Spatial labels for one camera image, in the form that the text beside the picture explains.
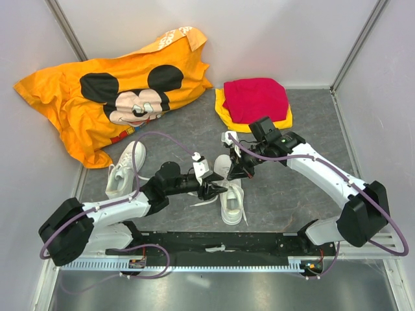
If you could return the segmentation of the white sneaker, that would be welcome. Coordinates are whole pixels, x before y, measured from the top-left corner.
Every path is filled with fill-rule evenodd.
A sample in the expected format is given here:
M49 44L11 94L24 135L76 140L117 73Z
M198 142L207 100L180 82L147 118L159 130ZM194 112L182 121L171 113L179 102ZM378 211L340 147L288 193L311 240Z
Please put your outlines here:
M214 171L224 178L219 182L221 187L227 188L226 192L219 194L205 202L196 203L192 207L199 207L213 203L220 199L222 221L227 225L237 225L243 219L247 224L246 213L244 210L244 190L240 179L228 181L226 178L231 168L231 159L228 155L219 155L214 163Z
M145 146L137 142L131 142L124 149L116 165L111 164L108 168L108 180L105 194L111 199L130 194L133 191L133 182L136 178L133 163L136 164L136 171L139 172L145 162L147 151Z

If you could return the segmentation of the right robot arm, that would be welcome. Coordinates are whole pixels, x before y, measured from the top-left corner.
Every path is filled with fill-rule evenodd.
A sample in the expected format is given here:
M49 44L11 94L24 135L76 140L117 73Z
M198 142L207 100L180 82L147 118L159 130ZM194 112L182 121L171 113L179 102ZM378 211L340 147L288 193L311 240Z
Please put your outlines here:
M339 169L297 133L282 134L269 117L249 127L255 137L249 148L241 145L235 131L222 134L230 149L228 180L252 178L255 166L265 161L281 163L312 181L342 210L339 216L313 220L301 228L296 243L301 253L312 255L320 245L335 241L359 248L388 224L388 199L380 182L367 183Z

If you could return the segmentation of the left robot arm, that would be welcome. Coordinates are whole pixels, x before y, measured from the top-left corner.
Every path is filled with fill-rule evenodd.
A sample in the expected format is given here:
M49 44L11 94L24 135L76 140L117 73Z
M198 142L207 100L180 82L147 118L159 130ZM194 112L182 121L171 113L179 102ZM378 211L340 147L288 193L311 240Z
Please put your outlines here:
M219 185L223 179L205 160L195 162L193 172L187 174L182 174L178 163L166 162L130 194L101 202L66 199L38 230L44 243L40 257L65 266L83 254L99 230L156 214L168 206L172 195L194 192L200 200L213 199L227 191Z

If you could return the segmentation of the white tape piece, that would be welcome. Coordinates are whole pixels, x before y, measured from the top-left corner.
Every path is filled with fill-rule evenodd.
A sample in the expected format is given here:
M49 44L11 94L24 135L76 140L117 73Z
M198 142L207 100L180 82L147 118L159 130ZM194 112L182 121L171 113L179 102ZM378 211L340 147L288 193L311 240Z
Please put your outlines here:
M218 252L232 253L232 252L235 252L235 250L234 249L228 249L224 244L221 244L220 246L205 248L205 252L207 252L207 253L218 253Z

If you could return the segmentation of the yellow folded cloth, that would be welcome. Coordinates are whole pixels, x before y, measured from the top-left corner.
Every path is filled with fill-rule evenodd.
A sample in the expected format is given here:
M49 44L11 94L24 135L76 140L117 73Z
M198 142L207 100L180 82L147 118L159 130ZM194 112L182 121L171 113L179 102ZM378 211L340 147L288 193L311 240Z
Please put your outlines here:
M215 111L220 117L221 121L226 125L230 131L238 133L251 133L251 129L248 124L235 123L231 119L229 111L224 107L225 94L223 89L215 89ZM293 125L293 115L291 107L288 107L287 117L283 121L273 122L274 126L280 130L291 128Z

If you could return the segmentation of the red folded cloth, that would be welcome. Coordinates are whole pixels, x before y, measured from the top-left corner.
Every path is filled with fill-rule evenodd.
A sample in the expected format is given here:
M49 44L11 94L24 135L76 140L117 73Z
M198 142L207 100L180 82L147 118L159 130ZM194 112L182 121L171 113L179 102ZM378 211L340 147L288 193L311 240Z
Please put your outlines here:
M246 78L224 83L224 107L237 124L263 117L274 122L287 119L290 108L285 88L271 78Z

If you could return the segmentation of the orange Mickey Mouse bag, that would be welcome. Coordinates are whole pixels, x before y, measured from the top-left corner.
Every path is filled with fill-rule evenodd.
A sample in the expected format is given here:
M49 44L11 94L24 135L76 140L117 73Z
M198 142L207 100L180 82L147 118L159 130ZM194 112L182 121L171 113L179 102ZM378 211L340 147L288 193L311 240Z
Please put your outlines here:
M117 58L41 69L14 90L57 129L71 157L86 168L106 168L112 160L104 147L211 88L202 61L206 42L200 30L181 27Z

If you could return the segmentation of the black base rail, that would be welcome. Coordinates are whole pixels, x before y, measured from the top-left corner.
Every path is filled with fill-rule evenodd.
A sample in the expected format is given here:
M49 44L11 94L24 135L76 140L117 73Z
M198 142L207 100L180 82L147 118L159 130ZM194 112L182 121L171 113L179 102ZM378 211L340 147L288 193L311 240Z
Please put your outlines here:
M157 244L167 250L170 264L254 265L288 263L289 257L319 258L333 256L334 243L307 244L297 235L283 233L157 232L142 231L133 235L129 247ZM205 248L224 244L232 253L207 253Z

